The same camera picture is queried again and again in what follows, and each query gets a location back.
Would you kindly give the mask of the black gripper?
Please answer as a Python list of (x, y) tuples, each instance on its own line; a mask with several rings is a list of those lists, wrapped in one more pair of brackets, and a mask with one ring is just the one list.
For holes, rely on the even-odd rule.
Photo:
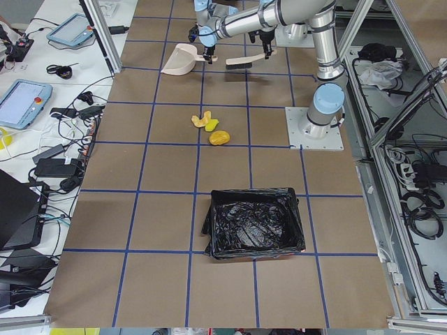
[(211, 47), (204, 47), (203, 50), (203, 58), (208, 64), (213, 64), (215, 61), (218, 60), (218, 56), (215, 55), (216, 46), (213, 45)]
[(257, 36), (260, 38), (260, 40), (263, 44), (263, 51), (264, 51), (265, 58), (269, 58), (273, 53), (272, 41), (275, 38), (274, 30), (264, 31), (262, 29), (259, 29), (256, 31), (250, 31), (249, 39), (250, 39), (251, 43), (255, 43)]

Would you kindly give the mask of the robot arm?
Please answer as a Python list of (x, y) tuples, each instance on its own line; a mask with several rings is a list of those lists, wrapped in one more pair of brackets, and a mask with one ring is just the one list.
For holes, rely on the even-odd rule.
[(239, 11), (233, 6), (212, 1), (195, 1), (196, 25), (189, 32), (189, 40), (200, 40), (204, 46), (203, 57), (207, 63), (212, 64), (219, 39), (249, 34), (251, 42), (254, 42), (259, 36), (264, 58), (269, 59), (273, 53), (274, 30), (278, 25), (276, 7), (276, 1), (260, 1), (257, 7)]
[(308, 24), (316, 50), (317, 78), (321, 82), (335, 82), (344, 74), (335, 33), (335, 4), (335, 1), (260, 1), (257, 6), (239, 11), (212, 1), (195, 1), (196, 24), (189, 30), (188, 39), (200, 40), (203, 56), (211, 64), (219, 40), (249, 34), (254, 42), (258, 36), (267, 59), (272, 54), (271, 43), (278, 26)]

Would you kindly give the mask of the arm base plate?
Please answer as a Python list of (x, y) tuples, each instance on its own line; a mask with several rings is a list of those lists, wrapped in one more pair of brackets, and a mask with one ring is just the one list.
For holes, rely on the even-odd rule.
[(278, 25), (275, 29), (277, 47), (314, 48), (310, 26), (306, 22)]
[(307, 118), (307, 107), (286, 107), (289, 147), (314, 151), (343, 151), (337, 117), (330, 124), (317, 126)]

